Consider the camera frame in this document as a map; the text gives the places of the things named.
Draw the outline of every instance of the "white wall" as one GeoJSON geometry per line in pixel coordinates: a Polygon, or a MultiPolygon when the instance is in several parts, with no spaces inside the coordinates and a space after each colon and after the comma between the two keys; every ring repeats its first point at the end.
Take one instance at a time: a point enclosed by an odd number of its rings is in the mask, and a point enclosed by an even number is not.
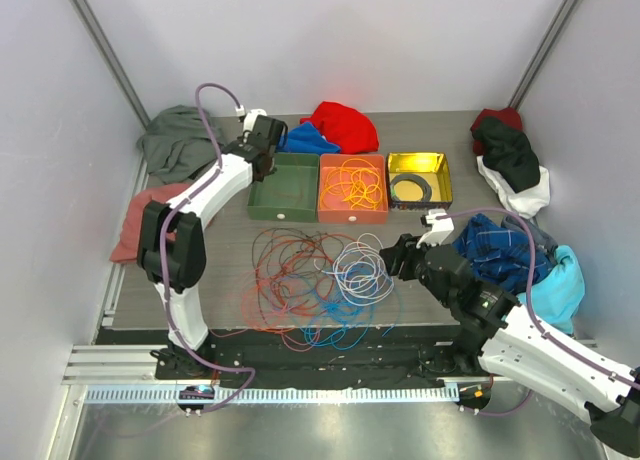
{"type": "Polygon", "coordinates": [[[584,0],[524,100],[551,171],[541,221],[571,245],[587,282],[579,322],[605,353],[640,365],[640,10],[584,0]]]}
{"type": "Polygon", "coordinates": [[[561,2],[89,1],[150,115],[192,104],[204,81],[273,114],[504,106],[561,2]]]}
{"type": "Polygon", "coordinates": [[[0,0],[0,445],[44,458],[91,340],[141,127],[68,0],[0,0]]]}

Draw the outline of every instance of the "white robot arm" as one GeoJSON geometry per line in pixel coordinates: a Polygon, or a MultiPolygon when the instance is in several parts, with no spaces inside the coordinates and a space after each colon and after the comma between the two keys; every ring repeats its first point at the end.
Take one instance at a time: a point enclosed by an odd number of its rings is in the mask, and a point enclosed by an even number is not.
{"type": "Polygon", "coordinates": [[[453,231],[444,214],[429,212],[423,224],[432,227],[430,232],[404,234],[380,255],[389,274],[417,279],[460,322],[454,361],[477,362],[488,373],[529,387],[591,424],[603,443],[640,457],[638,372],[590,350],[536,317],[513,295],[475,278],[453,246],[440,245],[453,231]]]}
{"type": "MultiPolygon", "coordinates": [[[[206,265],[204,229],[236,193],[273,172],[273,156],[283,132],[284,122],[267,117],[263,110],[250,111],[244,118],[243,135],[223,149],[222,171],[216,162],[185,192],[166,204],[151,202],[145,208],[137,263],[147,272],[163,301],[160,229],[169,212],[179,212],[170,226],[176,239],[167,242],[165,259],[170,277],[170,300],[165,309],[172,320],[169,340],[174,350],[188,347],[206,358],[209,329],[202,317],[198,293],[198,281],[206,265]]],[[[201,369],[197,363],[193,367],[201,369]]]]}

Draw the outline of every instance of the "blue plaid shirt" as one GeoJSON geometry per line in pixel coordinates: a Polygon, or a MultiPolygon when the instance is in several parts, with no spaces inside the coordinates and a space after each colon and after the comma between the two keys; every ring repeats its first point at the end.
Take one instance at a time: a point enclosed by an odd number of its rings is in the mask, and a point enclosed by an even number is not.
{"type": "MultiPolygon", "coordinates": [[[[469,220],[453,246],[469,260],[476,277],[500,285],[514,295],[525,291],[529,242],[524,233],[499,227],[480,213],[469,220]]],[[[544,280],[552,269],[546,253],[536,250],[534,285],[544,280]]]]}

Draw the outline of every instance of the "gray cloth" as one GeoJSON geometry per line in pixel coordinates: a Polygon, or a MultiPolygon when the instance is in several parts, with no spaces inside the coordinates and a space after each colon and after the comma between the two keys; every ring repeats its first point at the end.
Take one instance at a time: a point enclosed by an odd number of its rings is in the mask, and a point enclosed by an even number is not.
{"type": "MultiPolygon", "coordinates": [[[[556,242],[551,235],[542,230],[535,223],[527,220],[526,218],[523,218],[523,220],[527,223],[529,230],[531,230],[531,236],[533,237],[533,241],[536,244],[536,248],[545,252],[547,254],[547,257],[549,257],[549,260],[551,260],[551,263],[553,265],[557,265],[555,251],[556,248],[558,248],[558,242],[556,242]]],[[[524,233],[524,229],[520,226],[518,221],[509,216],[505,216],[502,220],[502,228],[507,228],[515,232],[524,233]]]]}
{"type": "MultiPolygon", "coordinates": [[[[207,118],[218,144],[224,143],[208,112],[207,118]]],[[[216,160],[216,151],[195,107],[178,105],[163,110],[136,145],[147,161],[147,172],[165,184],[183,182],[216,160]]]]}

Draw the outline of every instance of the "orange wire bundle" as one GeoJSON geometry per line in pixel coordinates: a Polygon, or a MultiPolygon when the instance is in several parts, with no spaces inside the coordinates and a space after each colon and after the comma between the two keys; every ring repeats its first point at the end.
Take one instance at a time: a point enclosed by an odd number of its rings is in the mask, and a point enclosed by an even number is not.
{"type": "Polygon", "coordinates": [[[330,170],[324,179],[320,205],[331,209],[326,202],[327,195],[347,202],[351,210],[355,208],[378,210],[384,199],[382,179],[378,169],[371,163],[361,158],[350,158],[341,166],[330,170]],[[350,162],[362,162],[366,166],[347,165],[350,162]]]}

